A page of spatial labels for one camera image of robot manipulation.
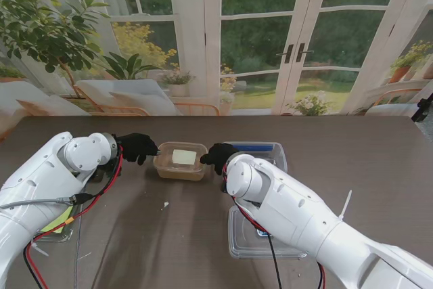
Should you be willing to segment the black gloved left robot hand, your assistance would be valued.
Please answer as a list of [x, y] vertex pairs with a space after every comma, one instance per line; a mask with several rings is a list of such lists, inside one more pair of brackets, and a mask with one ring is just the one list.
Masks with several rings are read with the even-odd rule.
[[142, 166], [148, 156], [156, 156], [158, 147], [149, 135], [130, 133], [114, 136], [116, 143], [122, 148], [122, 157], [127, 162], [136, 162]]

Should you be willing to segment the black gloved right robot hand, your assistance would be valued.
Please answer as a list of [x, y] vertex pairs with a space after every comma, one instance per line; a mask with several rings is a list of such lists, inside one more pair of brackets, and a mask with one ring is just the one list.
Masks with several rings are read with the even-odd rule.
[[230, 143], [215, 143], [207, 154], [200, 158], [200, 162], [206, 165], [213, 165], [217, 175], [222, 175], [223, 167], [228, 159], [238, 152], [238, 149]]

